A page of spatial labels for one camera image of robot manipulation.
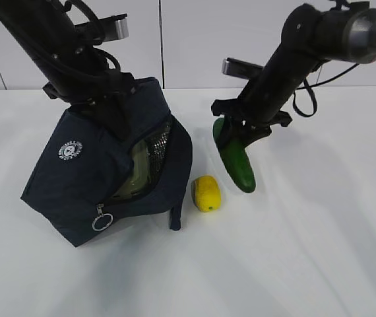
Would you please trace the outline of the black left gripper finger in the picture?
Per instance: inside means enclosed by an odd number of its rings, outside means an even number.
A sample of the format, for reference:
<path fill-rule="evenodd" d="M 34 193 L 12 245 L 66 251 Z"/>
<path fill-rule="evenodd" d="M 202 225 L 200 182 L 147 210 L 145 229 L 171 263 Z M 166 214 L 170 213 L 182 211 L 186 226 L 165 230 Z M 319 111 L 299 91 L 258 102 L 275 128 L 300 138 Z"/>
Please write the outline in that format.
<path fill-rule="evenodd" d="M 126 140 L 131 128 L 121 104 L 114 96 L 105 95 L 98 105 L 98 119 L 120 141 Z"/>

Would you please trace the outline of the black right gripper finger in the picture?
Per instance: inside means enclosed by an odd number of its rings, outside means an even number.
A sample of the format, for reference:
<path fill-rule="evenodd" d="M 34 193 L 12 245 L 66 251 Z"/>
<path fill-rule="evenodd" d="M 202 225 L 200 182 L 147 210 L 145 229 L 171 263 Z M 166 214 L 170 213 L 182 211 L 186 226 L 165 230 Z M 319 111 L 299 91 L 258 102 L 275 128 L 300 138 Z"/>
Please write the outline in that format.
<path fill-rule="evenodd" d="M 270 127 L 252 127 L 251 129 L 244 129 L 242 132 L 242 145 L 244 148 L 250 144 L 268 137 L 270 135 Z"/>
<path fill-rule="evenodd" d="M 237 122 L 232 117 L 223 116 L 217 145 L 229 145 L 235 139 L 237 139 Z"/>

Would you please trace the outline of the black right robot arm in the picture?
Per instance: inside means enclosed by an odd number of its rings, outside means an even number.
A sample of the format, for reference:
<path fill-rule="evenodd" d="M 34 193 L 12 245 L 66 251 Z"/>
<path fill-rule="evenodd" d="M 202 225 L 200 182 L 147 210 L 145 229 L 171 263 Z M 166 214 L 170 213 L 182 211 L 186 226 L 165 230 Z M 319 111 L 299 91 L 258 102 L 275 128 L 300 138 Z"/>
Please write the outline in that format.
<path fill-rule="evenodd" d="M 306 78 L 332 60 L 358 65 L 376 61 L 376 8 L 369 2 L 337 1 L 325 12 L 302 4 L 286 19 L 280 44 L 265 66 L 226 58 L 223 74 L 247 84 L 237 98 L 212 104 L 213 115 L 224 118 L 218 148 L 234 139 L 246 147 L 269 136 L 272 125 L 288 126 L 292 119 L 281 108 L 299 87 L 310 91 Z"/>

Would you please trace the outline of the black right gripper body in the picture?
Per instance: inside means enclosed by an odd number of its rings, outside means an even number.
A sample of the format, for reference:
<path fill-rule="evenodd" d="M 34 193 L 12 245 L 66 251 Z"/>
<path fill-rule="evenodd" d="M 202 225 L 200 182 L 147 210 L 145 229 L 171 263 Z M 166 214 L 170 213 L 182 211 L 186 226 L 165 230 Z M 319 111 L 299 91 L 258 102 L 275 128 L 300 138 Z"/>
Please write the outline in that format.
<path fill-rule="evenodd" d="M 211 110 L 216 117 L 232 117 L 237 122 L 237 135 L 242 135 L 244 129 L 252 127 L 270 127 L 272 125 L 288 127 L 290 125 L 289 113 L 279 110 L 271 119 L 262 119 L 248 110 L 246 104 L 238 98 L 217 99 L 212 103 Z"/>

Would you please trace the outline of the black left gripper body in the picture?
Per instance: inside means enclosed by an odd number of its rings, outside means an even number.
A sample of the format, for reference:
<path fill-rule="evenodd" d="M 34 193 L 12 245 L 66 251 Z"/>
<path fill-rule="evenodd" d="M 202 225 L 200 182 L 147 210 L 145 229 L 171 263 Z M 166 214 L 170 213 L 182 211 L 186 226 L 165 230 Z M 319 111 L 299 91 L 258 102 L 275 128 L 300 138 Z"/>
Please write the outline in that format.
<path fill-rule="evenodd" d="M 120 109 L 135 93 L 132 73 L 108 69 L 99 76 L 79 72 L 58 72 L 43 87 L 50 99 L 61 99 L 71 105 L 98 105 Z"/>

